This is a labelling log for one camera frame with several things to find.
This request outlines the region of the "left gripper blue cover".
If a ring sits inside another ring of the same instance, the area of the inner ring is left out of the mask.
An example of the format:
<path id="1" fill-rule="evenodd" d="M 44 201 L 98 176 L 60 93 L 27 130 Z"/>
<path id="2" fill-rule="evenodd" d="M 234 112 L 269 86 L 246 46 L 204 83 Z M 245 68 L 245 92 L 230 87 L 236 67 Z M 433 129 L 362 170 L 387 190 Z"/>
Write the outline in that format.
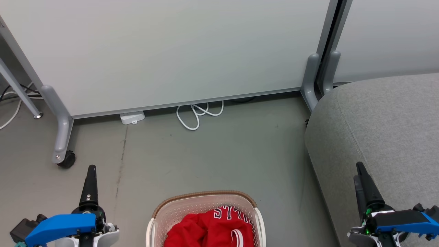
<path id="1" fill-rule="evenodd" d="M 119 241 L 119 228 L 106 221 L 98 205 L 97 168 L 90 165 L 79 207 L 72 214 L 59 214 L 43 220 L 25 238 L 28 247 L 111 247 Z"/>

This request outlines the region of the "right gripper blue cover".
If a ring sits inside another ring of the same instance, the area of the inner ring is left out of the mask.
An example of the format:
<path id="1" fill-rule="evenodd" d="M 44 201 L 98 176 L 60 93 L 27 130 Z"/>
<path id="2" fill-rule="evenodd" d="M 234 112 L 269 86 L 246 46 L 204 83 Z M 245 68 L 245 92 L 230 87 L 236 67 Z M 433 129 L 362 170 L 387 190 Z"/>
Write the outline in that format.
<path id="1" fill-rule="evenodd" d="M 439 234 L 438 206 L 396 211 L 386 205 L 363 162 L 356 163 L 356 203 L 361 226 L 352 227 L 348 240 L 357 247 L 400 247 L 410 234 L 427 241 Z"/>

